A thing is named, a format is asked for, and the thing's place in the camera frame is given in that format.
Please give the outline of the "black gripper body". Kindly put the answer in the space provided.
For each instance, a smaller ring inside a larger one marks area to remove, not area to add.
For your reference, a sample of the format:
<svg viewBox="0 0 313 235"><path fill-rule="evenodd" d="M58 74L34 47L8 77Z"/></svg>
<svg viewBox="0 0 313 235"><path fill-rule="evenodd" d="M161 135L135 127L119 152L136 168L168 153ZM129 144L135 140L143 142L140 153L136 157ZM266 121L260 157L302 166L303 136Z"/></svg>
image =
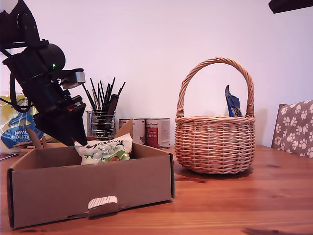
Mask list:
<svg viewBox="0 0 313 235"><path fill-rule="evenodd" d="M19 84L28 105L19 106L19 111L27 112L34 105L38 113L51 113L57 119L65 119L67 107L83 103L79 95L71 97L69 89L85 81L84 73L20 73Z"/></svg>

